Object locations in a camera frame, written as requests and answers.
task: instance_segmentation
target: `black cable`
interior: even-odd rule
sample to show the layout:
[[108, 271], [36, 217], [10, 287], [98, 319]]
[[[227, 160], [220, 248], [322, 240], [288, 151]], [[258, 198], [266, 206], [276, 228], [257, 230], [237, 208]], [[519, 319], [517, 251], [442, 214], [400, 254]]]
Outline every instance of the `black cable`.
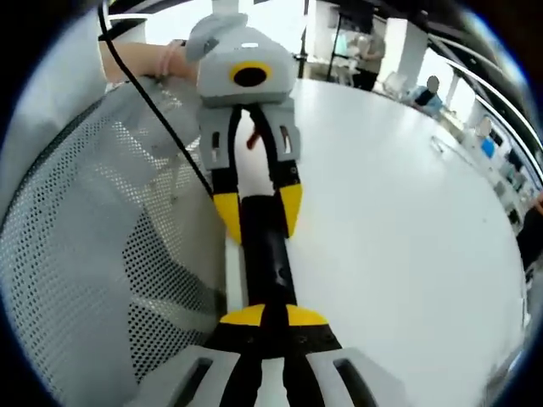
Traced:
[[160, 121], [160, 123], [162, 123], [164, 128], [168, 131], [173, 141], [182, 151], [183, 155], [187, 159], [190, 166], [193, 167], [193, 170], [196, 173], [196, 176], [199, 178], [200, 182], [204, 186], [207, 194], [210, 196], [210, 198], [213, 198], [213, 190], [211, 189], [210, 184], [205, 180], [205, 177], [202, 174], [202, 171], [200, 171], [200, 168], [198, 168], [198, 165], [194, 162], [193, 158], [190, 156], [190, 153], [187, 151], [187, 149], [183, 145], [181, 139], [173, 130], [173, 128], [171, 127], [166, 117], [164, 117], [164, 115], [160, 112], [159, 108], [156, 107], [151, 97], [147, 94], [147, 92], [145, 92], [145, 89], [143, 89], [143, 86], [137, 81], [136, 76], [134, 76], [134, 74], [125, 65], [119, 53], [117, 53], [117, 50], [115, 49], [115, 46], [113, 45], [113, 42], [111, 41], [111, 38], [109, 37], [108, 29], [105, 25], [104, 9], [102, 5], [98, 6], [98, 19], [100, 21], [100, 28], [102, 29], [102, 35], [104, 36], [104, 40], [105, 40], [106, 45], [108, 46], [109, 51], [111, 52], [111, 56], [113, 57], [115, 62], [119, 65], [120, 70], [123, 71], [123, 73], [132, 83], [132, 85], [134, 85], [138, 93], [142, 96], [143, 100], [147, 103], [147, 105], [151, 108], [151, 110], [153, 110], [153, 113], [156, 115], [157, 119]]

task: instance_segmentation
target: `bracelet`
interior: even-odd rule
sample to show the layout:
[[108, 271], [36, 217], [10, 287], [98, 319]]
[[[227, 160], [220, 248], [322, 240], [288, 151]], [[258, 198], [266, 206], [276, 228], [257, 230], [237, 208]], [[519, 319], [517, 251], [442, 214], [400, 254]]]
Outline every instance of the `bracelet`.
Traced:
[[173, 57], [174, 52], [183, 45], [184, 41], [182, 40], [173, 40], [168, 45], [164, 47], [160, 53], [159, 59], [156, 64], [156, 70], [154, 75], [161, 79], [170, 74], [170, 62], [171, 57]]

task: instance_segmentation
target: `white mesh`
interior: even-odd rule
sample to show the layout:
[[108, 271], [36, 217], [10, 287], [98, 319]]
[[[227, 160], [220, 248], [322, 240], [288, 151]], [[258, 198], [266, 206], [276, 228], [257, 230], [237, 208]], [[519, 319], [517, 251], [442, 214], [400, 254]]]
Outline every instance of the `white mesh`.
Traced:
[[[192, 142], [194, 104], [144, 83]], [[224, 229], [176, 153], [125, 85], [55, 139], [14, 197], [0, 235], [3, 302], [61, 404], [123, 405], [223, 313]]]

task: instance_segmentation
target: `white table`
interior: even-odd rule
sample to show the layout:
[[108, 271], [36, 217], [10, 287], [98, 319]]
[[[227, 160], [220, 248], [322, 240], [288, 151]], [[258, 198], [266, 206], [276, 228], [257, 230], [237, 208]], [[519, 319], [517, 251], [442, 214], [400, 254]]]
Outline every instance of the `white table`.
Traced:
[[458, 142], [462, 142], [466, 129], [460, 119], [446, 109], [441, 109], [439, 122]]
[[[308, 80], [294, 98], [304, 197], [288, 253], [299, 305], [404, 381], [414, 406], [476, 405], [523, 337], [523, 270], [500, 201], [432, 142], [461, 148], [416, 110]], [[242, 119], [241, 189], [269, 193], [255, 171], [262, 146], [244, 147], [251, 128]], [[243, 306], [243, 280], [230, 241], [231, 309]]]

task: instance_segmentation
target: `person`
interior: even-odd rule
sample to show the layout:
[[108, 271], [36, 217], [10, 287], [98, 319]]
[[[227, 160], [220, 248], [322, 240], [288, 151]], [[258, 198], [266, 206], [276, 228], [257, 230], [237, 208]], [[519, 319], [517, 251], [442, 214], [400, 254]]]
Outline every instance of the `person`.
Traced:
[[381, 70], [386, 44], [375, 28], [372, 28], [369, 41], [360, 36], [357, 42], [359, 53], [356, 70], [358, 73], [353, 75], [353, 83], [357, 89], [371, 91]]
[[[105, 94], [108, 82], [125, 80], [107, 45], [98, 41], [99, 34], [97, 13], [89, 12], [64, 32], [29, 79], [0, 152], [0, 219], [40, 152]], [[116, 42], [115, 48], [135, 76], [174, 75], [196, 81], [197, 66], [187, 63], [180, 42]]]
[[443, 102], [437, 94], [438, 90], [439, 79], [431, 75], [426, 81], [426, 86], [419, 86], [409, 92], [404, 102], [419, 112], [435, 118], [443, 107]]
[[474, 128], [464, 133], [461, 144], [468, 151], [482, 149], [487, 157], [492, 158], [495, 152], [495, 144], [490, 137], [491, 131], [492, 122], [488, 116], [485, 116]]
[[531, 278], [529, 267], [543, 253], [543, 192], [537, 197], [532, 208], [524, 217], [523, 228], [517, 235], [520, 257], [523, 261], [526, 281]]

